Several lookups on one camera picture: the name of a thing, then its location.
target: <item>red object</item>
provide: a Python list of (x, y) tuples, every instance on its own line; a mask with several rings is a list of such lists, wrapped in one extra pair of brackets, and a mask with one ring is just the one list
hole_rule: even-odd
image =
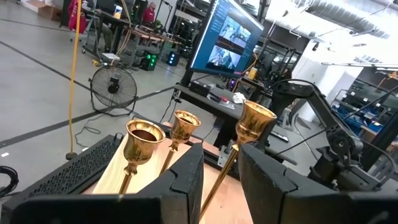
[[(78, 7), (78, 0), (72, 0), (68, 7), (68, 12), (69, 12), (69, 29), (70, 30), (76, 30), (77, 26), (77, 7)], [(80, 15), (80, 27), (79, 27), (79, 33), (84, 33), (85, 29), (87, 27), (87, 21), (86, 17), (84, 14)]]
[(146, 8), (144, 15), (142, 17), (143, 22), (154, 22), (155, 21), (155, 11), (151, 8)]

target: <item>monitor screen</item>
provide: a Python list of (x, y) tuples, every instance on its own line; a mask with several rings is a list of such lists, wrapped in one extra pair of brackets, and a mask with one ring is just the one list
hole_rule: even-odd
[(261, 23), (234, 0), (215, 0), (190, 68), (196, 72), (240, 77), (262, 30)]

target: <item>silver ventilation duct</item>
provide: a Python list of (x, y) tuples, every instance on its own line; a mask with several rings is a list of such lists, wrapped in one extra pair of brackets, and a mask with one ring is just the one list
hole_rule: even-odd
[(322, 19), (343, 27), (347, 27), (356, 33), (369, 33), (383, 39), (388, 39), (390, 34), (380, 27), (378, 19), (374, 19), (374, 17), (366, 15), (380, 11), (377, 13), (378, 15), (389, 14), (395, 18), (398, 17), (397, 11), (391, 8), (383, 10), (386, 6), (382, 6), (375, 2), (382, 2), (382, 0), (347, 0), (344, 2), (328, 0), (292, 1), (298, 7), (307, 7), (307, 11), (314, 16), (321, 17)]

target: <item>gold rod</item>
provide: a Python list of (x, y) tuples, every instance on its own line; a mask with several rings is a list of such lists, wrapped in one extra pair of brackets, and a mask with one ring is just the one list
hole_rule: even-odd
[(164, 172), (165, 170), (167, 170), (167, 168), (168, 168), (169, 165), (170, 165), (170, 162), (172, 161), (173, 155), (174, 155), (174, 150), (173, 150), (173, 149), (170, 149), (170, 150), (169, 150), (169, 153), (167, 154), (167, 157), (166, 157), (166, 159), (165, 159), (165, 161), (164, 161), (164, 163), (163, 163), (162, 169), (160, 170), (160, 174), (163, 174), (163, 172)]
[(200, 209), (199, 221), (205, 215), (205, 212), (206, 212), (207, 208), (209, 207), (211, 201), (213, 200), (214, 196), (216, 195), (218, 188), (220, 187), (221, 183), (223, 182), (228, 171), (231, 169), (231, 166), (234, 164), (234, 160), (236, 159), (238, 152), (239, 152), (238, 149), (235, 149), (233, 147), (231, 155), (229, 156), (228, 160), (226, 161), (224, 167), (222, 168), (220, 174), (218, 175), (218, 177), (216, 179), (216, 182), (214, 183), (213, 187), (211, 188), (211, 191), (210, 191), (209, 195), (207, 196), (205, 203), (203, 203), (203, 206)]
[(124, 176), (122, 186), (120, 187), (119, 194), (126, 194), (127, 188), (129, 188), (130, 180), (131, 180), (131, 175), (126, 174)]

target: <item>computer tower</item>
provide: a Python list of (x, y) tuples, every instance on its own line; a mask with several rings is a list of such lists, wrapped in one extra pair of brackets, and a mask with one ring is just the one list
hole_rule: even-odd
[(158, 54), (155, 52), (151, 52), (150, 50), (145, 50), (144, 55), (141, 59), (141, 68), (145, 71), (153, 71), (155, 70), (155, 66), (157, 63)]
[(166, 63), (167, 63), (167, 65), (170, 65), (170, 66), (177, 66), (179, 60), (180, 60), (180, 54), (178, 54), (176, 52), (170, 52)]

